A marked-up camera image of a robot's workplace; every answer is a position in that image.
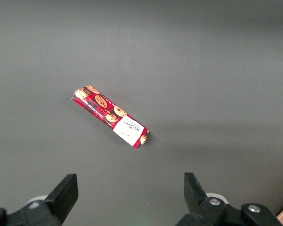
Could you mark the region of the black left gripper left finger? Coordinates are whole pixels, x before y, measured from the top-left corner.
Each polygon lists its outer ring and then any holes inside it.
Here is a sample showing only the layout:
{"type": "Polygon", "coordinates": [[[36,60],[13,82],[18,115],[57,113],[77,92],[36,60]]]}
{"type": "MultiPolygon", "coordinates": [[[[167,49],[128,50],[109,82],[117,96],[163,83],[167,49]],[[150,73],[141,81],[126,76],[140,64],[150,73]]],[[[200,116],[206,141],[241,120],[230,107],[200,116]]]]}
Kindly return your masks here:
{"type": "Polygon", "coordinates": [[[46,198],[34,198],[23,207],[23,225],[60,226],[77,199],[77,175],[67,174],[46,198]]]}

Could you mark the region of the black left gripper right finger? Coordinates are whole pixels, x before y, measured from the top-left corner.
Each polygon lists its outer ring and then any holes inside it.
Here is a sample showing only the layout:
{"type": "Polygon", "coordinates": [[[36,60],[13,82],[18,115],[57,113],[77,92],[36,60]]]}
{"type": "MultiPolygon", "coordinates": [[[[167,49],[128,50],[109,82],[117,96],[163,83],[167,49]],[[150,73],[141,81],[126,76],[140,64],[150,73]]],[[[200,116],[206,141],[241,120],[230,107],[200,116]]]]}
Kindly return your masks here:
{"type": "Polygon", "coordinates": [[[184,174],[184,198],[189,214],[178,226],[219,226],[226,213],[226,204],[217,197],[208,197],[193,173],[184,174]]]}

